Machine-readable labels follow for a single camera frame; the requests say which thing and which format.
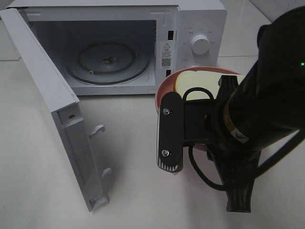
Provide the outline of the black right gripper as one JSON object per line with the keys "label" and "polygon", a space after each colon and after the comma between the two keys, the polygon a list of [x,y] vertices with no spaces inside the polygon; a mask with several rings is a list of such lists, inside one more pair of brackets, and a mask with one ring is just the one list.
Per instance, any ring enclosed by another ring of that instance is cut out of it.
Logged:
{"label": "black right gripper", "polygon": [[212,181],[208,185],[216,190],[226,191],[228,212],[251,212],[251,197],[254,178],[244,183],[240,179],[247,177],[258,168],[261,151],[248,149],[236,140],[224,123],[224,108],[228,98],[238,87],[237,75],[221,75],[218,82],[218,98],[212,113],[212,127],[216,142],[208,145],[212,159],[222,184]]}

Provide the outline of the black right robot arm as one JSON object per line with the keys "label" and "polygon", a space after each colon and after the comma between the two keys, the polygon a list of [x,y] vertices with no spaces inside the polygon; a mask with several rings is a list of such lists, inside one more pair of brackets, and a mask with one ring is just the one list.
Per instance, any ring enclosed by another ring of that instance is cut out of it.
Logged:
{"label": "black right robot arm", "polygon": [[208,151],[229,212],[250,212],[254,180],[305,138],[305,9],[260,28],[258,59],[239,83],[221,78]]}

